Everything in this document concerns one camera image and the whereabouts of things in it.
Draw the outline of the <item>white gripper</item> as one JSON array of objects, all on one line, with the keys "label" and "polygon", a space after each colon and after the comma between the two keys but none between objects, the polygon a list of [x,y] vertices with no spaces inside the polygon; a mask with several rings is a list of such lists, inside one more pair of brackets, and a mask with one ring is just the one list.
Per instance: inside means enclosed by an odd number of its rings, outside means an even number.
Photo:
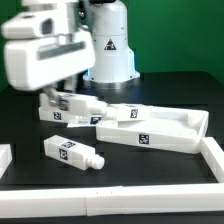
[{"label": "white gripper", "polygon": [[[7,42],[4,61],[8,83],[17,90],[43,88],[52,104],[57,91],[48,85],[91,68],[95,53],[89,0],[21,0],[25,11],[2,25]],[[64,81],[75,92],[77,79]]]}]

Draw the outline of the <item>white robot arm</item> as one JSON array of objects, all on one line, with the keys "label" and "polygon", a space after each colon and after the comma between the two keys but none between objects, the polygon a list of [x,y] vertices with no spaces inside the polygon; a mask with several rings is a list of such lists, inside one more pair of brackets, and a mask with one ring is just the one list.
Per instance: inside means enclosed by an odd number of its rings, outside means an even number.
[{"label": "white robot arm", "polygon": [[120,0],[21,0],[25,11],[4,22],[4,63],[17,90],[41,89],[60,102],[55,84],[119,88],[139,77],[128,46],[127,9]]}]

